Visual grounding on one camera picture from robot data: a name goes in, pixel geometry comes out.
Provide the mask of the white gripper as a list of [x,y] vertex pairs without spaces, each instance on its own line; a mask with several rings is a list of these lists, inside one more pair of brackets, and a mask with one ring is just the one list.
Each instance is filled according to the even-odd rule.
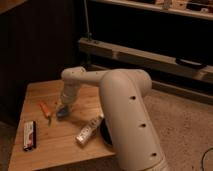
[[63,105],[69,105],[75,102],[79,87],[65,85],[61,91],[60,99]]

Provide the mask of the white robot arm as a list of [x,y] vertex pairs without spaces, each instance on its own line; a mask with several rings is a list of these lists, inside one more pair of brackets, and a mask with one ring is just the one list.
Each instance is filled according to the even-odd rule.
[[105,122],[124,171],[170,171],[143,97],[152,88],[149,74],[140,69],[87,71],[82,67],[62,71],[63,104],[75,101],[82,84],[99,88]]

